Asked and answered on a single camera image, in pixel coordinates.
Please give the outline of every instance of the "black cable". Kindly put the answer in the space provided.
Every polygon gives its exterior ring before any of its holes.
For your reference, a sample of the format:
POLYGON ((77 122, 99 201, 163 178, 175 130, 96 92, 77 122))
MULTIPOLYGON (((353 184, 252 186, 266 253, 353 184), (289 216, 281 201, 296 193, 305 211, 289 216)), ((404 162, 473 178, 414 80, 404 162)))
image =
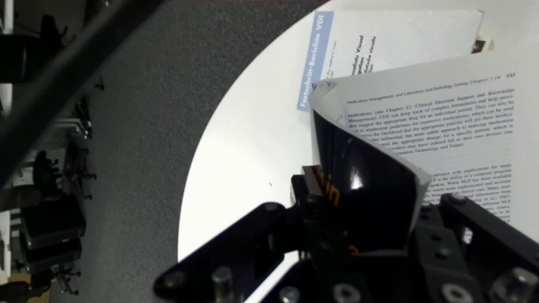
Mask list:
POLYGON ((27 93, 17 100, 20 107, 0 124, 0 188, 86 78, 163 1, 124 0, 111 4, 28 83, 27 93))

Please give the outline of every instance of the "paper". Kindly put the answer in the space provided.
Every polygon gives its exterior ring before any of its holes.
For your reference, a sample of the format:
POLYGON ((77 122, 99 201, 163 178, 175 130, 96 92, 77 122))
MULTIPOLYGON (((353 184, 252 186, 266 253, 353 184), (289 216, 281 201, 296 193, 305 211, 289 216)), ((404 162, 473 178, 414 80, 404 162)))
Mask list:
POLYGON ((480 21, 476 9, 316 11, 296 107, 320 78, 470 53, 480 21))
POLYGON ((539 43, 318 82, 311 105, 535 237, 539 43))

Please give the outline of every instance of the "open book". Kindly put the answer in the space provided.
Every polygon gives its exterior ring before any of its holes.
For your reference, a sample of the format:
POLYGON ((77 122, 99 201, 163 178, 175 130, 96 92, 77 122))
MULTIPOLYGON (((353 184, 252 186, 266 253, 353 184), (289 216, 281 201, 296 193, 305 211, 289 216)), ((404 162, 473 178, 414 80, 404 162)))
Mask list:
POLYGON ((532 43, 327 78, 310 104, 315 119, 433 173, 426 201, 458 191, 537 238, 537 50, 532 43))

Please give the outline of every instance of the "dark background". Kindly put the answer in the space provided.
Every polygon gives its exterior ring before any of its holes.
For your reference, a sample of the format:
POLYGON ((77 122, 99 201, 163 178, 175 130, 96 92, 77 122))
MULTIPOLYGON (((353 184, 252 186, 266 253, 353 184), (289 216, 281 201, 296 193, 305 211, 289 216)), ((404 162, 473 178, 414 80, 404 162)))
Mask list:
MULTIPOLYGON (((104 90, 91 92, 97 179, 89 183, 94 198, 84 201, 81 294, 54 290, 52 300, 153 300, 153 279, 175 262, 180 198, 205 122, 241 70, 320 3, 168 0, 106 61, 104 90)), ((71 33, 84 16, 84 0, 17 4, 37 14, 49 9, 59 26, 71 23, 71 33)), ((33 26, 37 18, 20 19, 33 26)))

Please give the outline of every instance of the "white circular surface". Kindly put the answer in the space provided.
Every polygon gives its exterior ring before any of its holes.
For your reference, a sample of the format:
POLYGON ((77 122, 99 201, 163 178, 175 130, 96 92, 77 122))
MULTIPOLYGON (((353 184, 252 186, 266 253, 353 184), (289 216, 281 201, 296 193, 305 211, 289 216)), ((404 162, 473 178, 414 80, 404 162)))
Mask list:
MULTIPOLYGON (((520 8, 503 0, 482 0, 480 4, 468 0, 333 0, 318 9, 439 6, 482 6, 485 19, 480 35, 493 38, 495 46, 529 38, 530 31, 522 28, 537 24, 532 14, 539 4, 534 0, 522 1, 520 8)), ((178 258, 263 201, 289 205, 289 176, 313 159, 310 115, 296 110, 311 19, 313 13, 266 46, 215 109, 183 191, 178 258)))

